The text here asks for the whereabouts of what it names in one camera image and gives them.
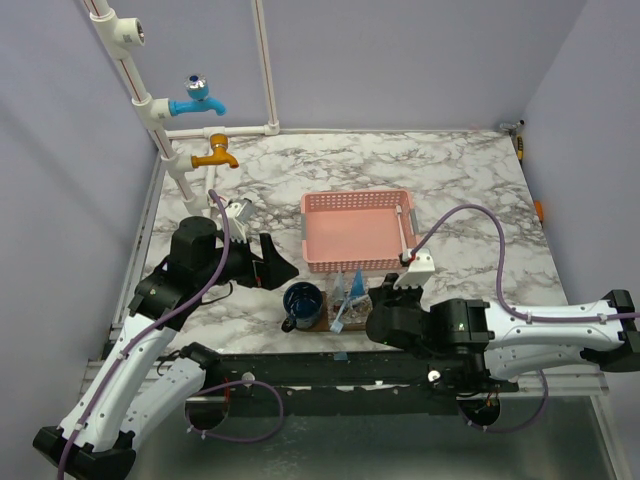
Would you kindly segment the dark blue mug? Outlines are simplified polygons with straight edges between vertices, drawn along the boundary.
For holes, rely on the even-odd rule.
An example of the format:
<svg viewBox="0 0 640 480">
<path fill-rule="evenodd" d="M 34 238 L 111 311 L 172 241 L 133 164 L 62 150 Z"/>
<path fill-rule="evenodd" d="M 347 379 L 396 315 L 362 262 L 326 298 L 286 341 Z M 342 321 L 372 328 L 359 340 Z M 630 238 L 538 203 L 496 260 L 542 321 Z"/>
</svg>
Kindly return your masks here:
<svg viewBox="0 0 640 480">
<path fill-rule="evenodd" d="M 285 333 L 313 328 L 322 315 L 324 298 L 321 290 L 309 282 L 297 282 L 284 293 L 283 307 L 286 318 L 281 324 Z"/>
</svg>

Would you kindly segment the brown oval wooden tray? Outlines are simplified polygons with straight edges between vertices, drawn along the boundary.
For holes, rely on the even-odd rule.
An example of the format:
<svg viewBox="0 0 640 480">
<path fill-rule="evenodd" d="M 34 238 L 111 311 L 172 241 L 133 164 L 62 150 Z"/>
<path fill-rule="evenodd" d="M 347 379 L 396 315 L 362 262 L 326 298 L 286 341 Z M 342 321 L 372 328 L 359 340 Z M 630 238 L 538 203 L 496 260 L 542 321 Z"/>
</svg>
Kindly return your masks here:
<svg viewBox="0 0 640 480">
<path fill-rule="evenodd" d="M 313 333 L 331 333 L 330 326 L 334 321 L 336 314 L 332 311 L 331 300 L 325 292 L 323 295 L 323 308 L 321 310 L 321 316 L 310 329 Z M 366 320 L 369 313 L 372 310 L 371 299 L 367 295 L 365 301 L 359 304 L 356 308 L 348 307 L 344 312 L 343 323 L 344 329 L 341 333 L 364 331 L 366 328 Z"/>
</svg>

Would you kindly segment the white pink toothbrush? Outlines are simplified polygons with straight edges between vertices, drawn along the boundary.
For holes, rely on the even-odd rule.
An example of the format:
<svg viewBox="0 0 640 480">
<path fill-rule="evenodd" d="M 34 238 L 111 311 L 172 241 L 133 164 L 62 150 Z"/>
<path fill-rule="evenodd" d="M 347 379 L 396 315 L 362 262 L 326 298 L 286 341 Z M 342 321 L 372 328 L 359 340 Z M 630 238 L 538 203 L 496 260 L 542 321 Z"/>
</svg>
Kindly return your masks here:
<svg viewBox="0 0 640 480">
<path fill-rule="evenodd" d="M 400 242 L 401 242 L 401 253 L 400 253 L 400 257 L 401 259 L 405 257 L 405 253 L 407 250 L 407 242 L 406 242 L 406 237 L 404 235 L 404 227 L 403 227 L 403 223 L 402 223 L 402 207 L 401 205 L 396 205 L 395 207 L 396 210 L 396 217 L 397 217 L 397 223 L 398 223 L 398 229 L 399 229 L 399 235 L 400 235 Z"/>
</svg>

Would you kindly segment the pink perforated plastic basket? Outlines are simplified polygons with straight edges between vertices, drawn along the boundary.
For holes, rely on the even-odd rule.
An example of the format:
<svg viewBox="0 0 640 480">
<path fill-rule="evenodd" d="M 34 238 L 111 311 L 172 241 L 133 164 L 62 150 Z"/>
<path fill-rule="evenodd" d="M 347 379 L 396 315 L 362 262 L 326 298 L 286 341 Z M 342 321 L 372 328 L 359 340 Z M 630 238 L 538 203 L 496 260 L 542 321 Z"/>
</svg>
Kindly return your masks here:
<svg viewBox="0 0 640 480">
<path fill-rule="evenodd" d="M 302 254 L 313 273 L 388 271 L 401 267 L 396 205 L 407 249 L 416 247 L 405 189 L 329 191 L 301 198 Z"/>
</svg>

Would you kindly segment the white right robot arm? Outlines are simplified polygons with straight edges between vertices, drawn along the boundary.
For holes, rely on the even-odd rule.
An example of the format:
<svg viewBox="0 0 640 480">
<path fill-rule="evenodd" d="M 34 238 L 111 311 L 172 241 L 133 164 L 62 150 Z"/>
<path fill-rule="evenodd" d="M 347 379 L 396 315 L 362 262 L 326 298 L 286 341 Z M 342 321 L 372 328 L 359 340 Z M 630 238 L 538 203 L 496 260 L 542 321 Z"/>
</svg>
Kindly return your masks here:
<svg viewBox="0 0 640 480">
<path fill-rule="evenodd" d="M 564 307 L 504 309 L 449 299 L 424 309 L 421 288 L 395 287 L 394 273 L 370 289 L 368 338 L 424 360 L 428 380 L 451 394 L 516 390 L 521 374 L 589 364 L 610 373 L 639 369 L 638 314 L 626 290 Z"/>
</svg>

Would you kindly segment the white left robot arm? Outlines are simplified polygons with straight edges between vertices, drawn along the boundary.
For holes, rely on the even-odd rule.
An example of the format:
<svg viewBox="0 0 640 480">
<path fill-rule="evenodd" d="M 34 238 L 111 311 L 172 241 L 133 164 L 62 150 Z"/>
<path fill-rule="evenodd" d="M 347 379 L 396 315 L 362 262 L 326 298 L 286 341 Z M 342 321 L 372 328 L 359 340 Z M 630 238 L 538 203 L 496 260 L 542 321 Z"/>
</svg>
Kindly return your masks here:
<svg viewBox="0 0 640 480">
<path fill-rule="evenodd" d="M 165 347 L 214 285 L 235 282 L 274 290 L 298 276 L 260 236 L 261 255 L 234 242 L 227 220 L 193 216 L 173 233 L 169 254 L 135 289 L 118 340 L 73 410 L 56 426 L 43 427 L 33 446 L 57 468 L 58 478 L 123 479 L 144 437 L 191 395 L 220 392 L 230 406 L 232 391 L 256 379 L 227 377 L 221 357 L 199 344 L 186 347 L 166 375 L 140 389 Z"/>
</svg>

